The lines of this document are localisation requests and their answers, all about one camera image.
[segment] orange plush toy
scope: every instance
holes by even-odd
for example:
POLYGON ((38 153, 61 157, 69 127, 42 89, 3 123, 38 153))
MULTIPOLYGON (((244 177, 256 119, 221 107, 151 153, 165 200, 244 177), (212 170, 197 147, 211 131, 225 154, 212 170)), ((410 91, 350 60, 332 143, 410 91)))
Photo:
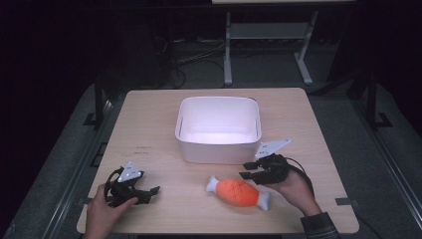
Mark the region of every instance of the orange plush toy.
POLYGON ((243 180, 227 179, 219 181, 211 176, 206 191, 217 193, 223 201, 235 206, 259 206, 267 211, 270 200, 270 192, 260 192, 251 184, 243 180))

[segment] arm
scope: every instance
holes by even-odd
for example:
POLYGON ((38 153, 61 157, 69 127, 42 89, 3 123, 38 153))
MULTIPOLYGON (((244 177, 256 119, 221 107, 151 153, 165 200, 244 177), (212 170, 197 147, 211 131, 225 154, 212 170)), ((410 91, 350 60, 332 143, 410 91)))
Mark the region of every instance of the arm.
POLYGON ((301 221, 307 238, 340 238, 329 215, 322 213, 307 183, 297 172, 290 170, 286 180, 264 186, 280 192, 290 204, 302 211, 305 217, 301 221))
POLYGON ((94 199, 88 204, 87 224, 85 239, 104 239, 111 232, 112 227, 118 218, 123 215, 132 205, 137 202, 137 198, 131 198, 124 204, 116 208, 111 208, 106 204, 105 185, 102 184, 97 190, 94 199))

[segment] white bin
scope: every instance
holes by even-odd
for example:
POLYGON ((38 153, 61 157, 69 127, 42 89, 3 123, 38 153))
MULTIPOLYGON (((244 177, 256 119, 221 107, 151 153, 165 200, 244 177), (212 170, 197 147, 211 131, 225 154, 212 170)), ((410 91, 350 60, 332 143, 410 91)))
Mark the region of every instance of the white bin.
POLYGON ((185 99, 180 105, 175 134, 188 162, 253 161, 262 135, 258 104, 237 97, 185 99))

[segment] sleeve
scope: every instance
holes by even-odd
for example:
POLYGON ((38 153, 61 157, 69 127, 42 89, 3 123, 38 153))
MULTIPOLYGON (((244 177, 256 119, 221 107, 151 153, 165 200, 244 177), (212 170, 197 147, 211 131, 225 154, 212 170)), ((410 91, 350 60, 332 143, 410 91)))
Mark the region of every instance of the sleeve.
POLYGON ((309 239, 341 238, 328 213, 301 218, 305 234, 309 239))

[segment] hand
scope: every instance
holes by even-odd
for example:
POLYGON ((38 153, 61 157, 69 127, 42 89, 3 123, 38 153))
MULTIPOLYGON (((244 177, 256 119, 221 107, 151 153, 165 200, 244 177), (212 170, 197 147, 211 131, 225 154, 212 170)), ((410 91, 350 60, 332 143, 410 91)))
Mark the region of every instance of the hand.
POLYGON ((321 214, 321 210, 314 199, 305 180, 295 171, 290 170, 286 180, 265 184, 264 186, 280 192, 286 200, 300 209, 305 217, 321 214))
POLYGON ((137 202, 137 197, 127 200, 119 207, 112 208, 106 204, 105 185, 102 184, 97 190, 94 199, 88 204, 86 239, 104 239, 111 232, 115 222, 132 205, 137 202))

